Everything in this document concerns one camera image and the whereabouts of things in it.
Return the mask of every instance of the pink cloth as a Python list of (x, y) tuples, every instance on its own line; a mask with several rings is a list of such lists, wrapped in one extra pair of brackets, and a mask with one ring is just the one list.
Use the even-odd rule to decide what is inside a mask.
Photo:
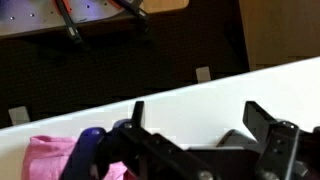
[[(58, 180), (75, 146), (74, 138), (34, 136), (30, 138), (22, 167), (22, 180)], [(123, 180), (127, 168), (110, 165), (104, 180)]]

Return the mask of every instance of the black mechanical part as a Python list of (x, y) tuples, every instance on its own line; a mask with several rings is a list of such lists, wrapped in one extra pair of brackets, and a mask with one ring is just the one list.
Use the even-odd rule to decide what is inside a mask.
[[(77, 153), (79, 148), (75, 148), (77, 156), (73, 154), (69, 159), (64, 177), (74, 179), (72, 174), (79, 170), (88, 175), (89, 167), (94, 165), (97, 179), (102, 179), (111, 163), (122, 161), (135, 177), (143, 180), (320, 179), (319, 134), (304, 132), (288, 121), (276, 122), (255, 102), (246, 103), (244, 123), (258, 141), (231, 130), (218, 144), (243, 149), (184, 151), (163, 136), (151, 135), (142, 128), (143, 106), (143, 102), (137, 102), (130, 121), (93, 138), (88, 143), (92, 146), (90, 150), (82, 151), (90, 153), (86, 158), (79, 157), (86, 153)], [(79, 142), (84, 142), (83, 139), (90, 138), (80, 136)], [(73, 166), (71, 170), (70, 161), (86, 165)]]
[(315, 128), (313, 129), (313, 133), (320, 134), (320, 126), (315, 127)]

